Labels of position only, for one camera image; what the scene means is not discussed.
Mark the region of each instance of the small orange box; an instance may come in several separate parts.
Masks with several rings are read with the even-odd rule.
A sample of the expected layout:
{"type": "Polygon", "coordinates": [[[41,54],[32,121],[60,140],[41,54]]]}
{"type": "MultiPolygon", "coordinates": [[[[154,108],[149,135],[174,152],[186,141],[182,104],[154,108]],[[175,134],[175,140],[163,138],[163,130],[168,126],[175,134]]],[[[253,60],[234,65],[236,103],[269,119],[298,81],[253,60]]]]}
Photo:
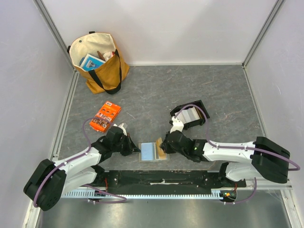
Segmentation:
{"type": "MultiPolygon", "coordinates": [[[[105,104],[101,107],[101,109],[99,109],[95,117],[104,118],[112,123],[116,116],[119,114],[120,110],[120,106],[113,104],[112,102],[106,101],[105,104]]],[[[93,119],[90,122],[90,125],[94,130],[99,132],[106,132],[110,127],[109,123],[99,119],[93,119]]]]}

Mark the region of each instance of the book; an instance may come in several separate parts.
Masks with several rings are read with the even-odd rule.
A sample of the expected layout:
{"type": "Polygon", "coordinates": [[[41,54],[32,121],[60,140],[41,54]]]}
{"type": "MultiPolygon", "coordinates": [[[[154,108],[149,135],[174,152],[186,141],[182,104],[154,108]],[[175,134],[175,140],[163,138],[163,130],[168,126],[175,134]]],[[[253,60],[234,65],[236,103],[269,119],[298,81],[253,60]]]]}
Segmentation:
{"type": "Polygon", "coordinates": [[[85,59],[82,61],[80,67],[86,71],[89,71],[99,68],[103,63],[105,63],[105,61],[96,58],[95,56],[92,56],[90,54],[87,54],[85,59]]]}

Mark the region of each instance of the white wall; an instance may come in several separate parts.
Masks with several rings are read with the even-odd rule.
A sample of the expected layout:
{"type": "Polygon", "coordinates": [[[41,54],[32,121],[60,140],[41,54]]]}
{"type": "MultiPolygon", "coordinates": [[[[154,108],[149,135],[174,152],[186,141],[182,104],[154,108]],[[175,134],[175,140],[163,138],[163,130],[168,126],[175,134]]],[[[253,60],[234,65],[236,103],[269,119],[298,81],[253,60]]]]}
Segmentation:
{"type": "Polygon", "coordinates": [[[70,45],[113,34],[128,63],[241,63],[275,0],[44,0],[70,45]]]}
{"type": "Polygon", "coordinates": [[[253,87],[270,139],[302,166],[290,179],[304,215],[304,1],[287,0],[249,62],[253,87]]]}
{"type": "Polygon", "coordinates": [[[50,148],[72,76],[31,0],[0,7],[0,227],[21,227],[23,187],[50,148]]]}

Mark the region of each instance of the gray floor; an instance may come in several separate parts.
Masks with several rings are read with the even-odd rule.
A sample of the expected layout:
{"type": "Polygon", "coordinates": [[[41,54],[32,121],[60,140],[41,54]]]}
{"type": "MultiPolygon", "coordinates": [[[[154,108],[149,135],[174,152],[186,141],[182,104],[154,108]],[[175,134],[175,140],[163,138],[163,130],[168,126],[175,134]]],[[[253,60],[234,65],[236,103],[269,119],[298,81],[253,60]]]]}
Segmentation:
{"type": "MultiPolygon", "coordinates": [[[[210,135],[219,142],[247,142],[262,135],[257,114],[241,66],[137,66],[131,67],[122,89],[115,95],[92,94],[79,78],[62,141],[60,157],[87,147],[81,126],[94,116],[105,101],[122,107],[115,123],[128,124],[137,143],[164,138],[170,129],[169,112],[177,105],[202,100],[210,114],[210,135]]],[[[87,124],[89,138],[102,134],[87,124]]],[[[205,127],[184,133],[205,138],[205,127]]],[[[138,162],[138,155],[115,154],[102,163],[105,169],[218,169],[221,162],[194,163],[179,154],[169,161],[138,162]]],[[[250,191],[239,190],[238,199],[250,191]]],[[[290,227],[280,192],[258,191],[254,199],[239,205],[222,205],[218,200],[129,200],[124,204],[92,205],[85,200],[61,199],[40,216],[39,227],[53,228],[200,228],[200,227],[290,227]]]]}
{"type": "MultiPolygon", "coordinates": [[[[202,100],[210,115],[210,136],[218,142],[247,142],[262,135],[257,114],[241,66],[137,66],[131,67],[122,89],[115,95],[94,95],[80,77],[66,125],[59,158],[87,147],[81,126],[93,117],[105,101],[121,106],[114,121],[127,123],[135,144],[164,138],[170,130],[170,110],[195,100],[202,100]]],[[[191,138],[205,138],[205,127],[184,131],[191,138]]],[[[89,124],[86,132],[92,142],[102,133],[89,124]]],[[[101,166],[112,170],[206,170],[218,169],[221,162],[194,163],[179,154],[169,161],[138,162],[138,154],[122,157],[116,153],[101,166]]]]}
{"type": "MultiPolygon", "coordinates": [[[[244,199],[249,191],[239,190],[244,199]]],[[[37,228],[291,228],[280,191],[258,191],[253,200],[223,205],[213,200],[129,200],[93,205],[61,199],[40,215],[37,228]]]]}

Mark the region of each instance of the blue book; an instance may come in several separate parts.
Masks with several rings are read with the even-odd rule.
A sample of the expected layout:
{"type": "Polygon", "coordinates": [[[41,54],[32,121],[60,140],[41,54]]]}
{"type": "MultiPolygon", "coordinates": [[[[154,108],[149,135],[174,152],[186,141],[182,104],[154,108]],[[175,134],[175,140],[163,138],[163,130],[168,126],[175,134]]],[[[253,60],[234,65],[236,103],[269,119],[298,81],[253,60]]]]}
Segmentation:
{"type": "Polygon", "coordinates": [[[141,144],[142,161],[153,161],[155,154],[155,143],[148,142],[141,144]]]}
{"type": "Polygon", "coordinates": [[[92,56],[90,54],[87,54],[85,59],[82,61],[80,67],[86,71],[89,71],[99,68],[103,63],[105,63],[105,61],[96,58],[95,56],[92,56]]]}

